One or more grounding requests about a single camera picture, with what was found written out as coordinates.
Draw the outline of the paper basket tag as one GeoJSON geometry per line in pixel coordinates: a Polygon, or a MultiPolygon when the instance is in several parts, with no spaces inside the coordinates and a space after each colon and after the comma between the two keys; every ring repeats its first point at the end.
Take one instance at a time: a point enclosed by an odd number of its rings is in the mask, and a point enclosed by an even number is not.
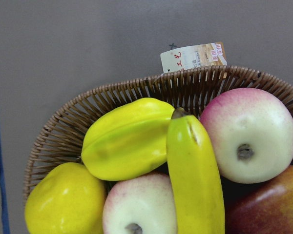
{"type": "Polygon", "coordinates": [[[164,73],[227,65],[222,42],[175,48],[160,54],[164,73]]]}

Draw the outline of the brown wicker basket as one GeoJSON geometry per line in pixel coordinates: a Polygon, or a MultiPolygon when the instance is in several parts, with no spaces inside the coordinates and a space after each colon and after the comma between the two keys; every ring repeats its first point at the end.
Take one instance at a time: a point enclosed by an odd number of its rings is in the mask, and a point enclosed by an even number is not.
{"type": "Polygon", "coordinates": [[[293,86],[263,71],[240,66],[207,66],[106,84],[79,94],[57,110],[38,134],[23,179],[23,199],[57,165],[81,162],[83,138],[103,114],[140,98],[156,98],[199,116],[221,93],[241,87],[265,90],[293,117],[293,86]]]}

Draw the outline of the yellow starfruit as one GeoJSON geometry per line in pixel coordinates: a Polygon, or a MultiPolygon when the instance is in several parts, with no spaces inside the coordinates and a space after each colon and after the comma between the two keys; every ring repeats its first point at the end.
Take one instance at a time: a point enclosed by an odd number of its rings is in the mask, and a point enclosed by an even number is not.
{"type": "Polygon", "coordinates": [[[81,158],[95,177],[119,181],[136,178],[167,160],[166,137],[175,108],[145,97],[118,107],[87,130],[81,158]]]}

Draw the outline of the pale apple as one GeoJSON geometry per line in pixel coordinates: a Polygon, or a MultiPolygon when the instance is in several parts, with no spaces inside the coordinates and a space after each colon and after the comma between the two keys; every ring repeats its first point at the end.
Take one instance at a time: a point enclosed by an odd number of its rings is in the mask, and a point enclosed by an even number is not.
{"type": "Polygon", "coordinates": [[[105,201],[105,234],[175,234],[176,212],[168,175],[152,172],[117,182],[105,201]]]}

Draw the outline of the pink peach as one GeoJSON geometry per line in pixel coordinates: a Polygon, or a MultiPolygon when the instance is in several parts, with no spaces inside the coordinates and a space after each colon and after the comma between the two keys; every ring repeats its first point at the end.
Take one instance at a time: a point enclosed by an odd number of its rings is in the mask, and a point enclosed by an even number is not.
{"type": "Polygon", "coordinates": [[[212,141],[220,174],[233,182],[270,180],[293,159],[293,117],[267,91],[226,91],[209,102],[200,121],[212,141]]]}

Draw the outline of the yellow lemon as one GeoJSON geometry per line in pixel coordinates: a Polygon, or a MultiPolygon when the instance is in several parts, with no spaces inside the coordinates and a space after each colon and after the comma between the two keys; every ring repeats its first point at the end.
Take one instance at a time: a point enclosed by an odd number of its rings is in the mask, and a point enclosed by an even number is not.
{"type": "Polygon", "coordinates": [[[101,234],[103,181],[79,163],[54,168],[30,193],[24,211],[31,234],[101,234]]]}

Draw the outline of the orange red mango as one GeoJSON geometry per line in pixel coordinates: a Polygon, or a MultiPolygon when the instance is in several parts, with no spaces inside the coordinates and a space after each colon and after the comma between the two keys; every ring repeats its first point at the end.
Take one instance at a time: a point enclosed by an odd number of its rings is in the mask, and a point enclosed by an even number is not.
{"type": "Polygon", "coordinates": [[[293,165],[258,184],[223,180],[226,233],[293,234],[293,165]]]}

